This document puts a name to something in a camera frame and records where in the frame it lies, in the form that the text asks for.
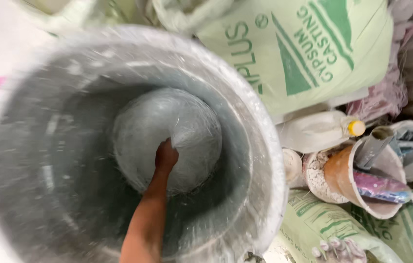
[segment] yellow bottle cap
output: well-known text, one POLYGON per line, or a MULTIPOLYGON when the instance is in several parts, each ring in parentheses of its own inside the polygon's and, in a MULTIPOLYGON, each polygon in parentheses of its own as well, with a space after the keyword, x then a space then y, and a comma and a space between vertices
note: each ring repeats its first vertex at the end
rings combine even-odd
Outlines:
POLYGON ((365 123, 362 121, 352 121, 348 125, 348 130, 352 136, 361 136, 365 132, 365 123))

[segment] plastic bottle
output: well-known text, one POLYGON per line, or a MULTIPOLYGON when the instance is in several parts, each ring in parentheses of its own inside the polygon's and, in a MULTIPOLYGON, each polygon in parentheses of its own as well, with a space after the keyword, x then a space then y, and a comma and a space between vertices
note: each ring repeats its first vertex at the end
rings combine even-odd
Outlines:
POLYGON ((364 122, 341 111, 325 111, 292 119, 278 127, 281 146, 310 153, 337 146, 365 131, 364 122))

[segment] human arm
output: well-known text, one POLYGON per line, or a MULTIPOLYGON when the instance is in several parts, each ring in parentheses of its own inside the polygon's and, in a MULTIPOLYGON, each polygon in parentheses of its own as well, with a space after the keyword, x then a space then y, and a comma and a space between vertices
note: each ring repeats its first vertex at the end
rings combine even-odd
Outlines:
POLYGON ((169 173, 179 153, 171 140, 163 141, 156 151, 155 173, 132 216, 122 244, 121 263, 158 263, 161 260, 166 218, 166 187, 169 173))

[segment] white powder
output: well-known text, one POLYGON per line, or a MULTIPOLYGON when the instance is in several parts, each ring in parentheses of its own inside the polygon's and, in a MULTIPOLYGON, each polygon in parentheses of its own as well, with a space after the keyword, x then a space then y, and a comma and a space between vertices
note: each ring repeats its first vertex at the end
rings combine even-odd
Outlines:
POLYGON ((325 181, 323 168, 333 152, 306 154, 304 157, 305 179, 310 191, 321 200, 333 204, 347 203, 349 200, 338 193, 333 193, 325 181))

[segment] colorful plastic wrapper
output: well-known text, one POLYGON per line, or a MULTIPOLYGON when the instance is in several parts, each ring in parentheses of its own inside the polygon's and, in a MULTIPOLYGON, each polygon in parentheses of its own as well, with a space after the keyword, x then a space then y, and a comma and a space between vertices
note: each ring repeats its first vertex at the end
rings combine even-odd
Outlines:
POLYGON ((362 196, 398 204, 404 204, 411 200, 411 189, 400 181, 358 170, 354 170, 353 174, 357 190, 362 196))

